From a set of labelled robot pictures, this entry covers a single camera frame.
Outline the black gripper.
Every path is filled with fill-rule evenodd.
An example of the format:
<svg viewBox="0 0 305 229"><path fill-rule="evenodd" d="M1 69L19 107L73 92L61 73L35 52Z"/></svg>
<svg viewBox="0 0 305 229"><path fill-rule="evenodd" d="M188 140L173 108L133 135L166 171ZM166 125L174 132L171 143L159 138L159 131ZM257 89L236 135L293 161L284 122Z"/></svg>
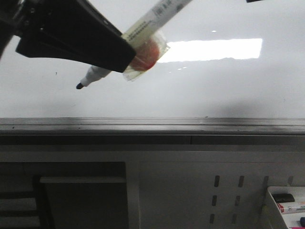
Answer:
<svg viewBox="0 0 305 229"><path fill-rule="evenodd" d="M85 63L79 48L85 15L78 0L2 0L0 37L21 37L16 51L29 58Z"/></svg>

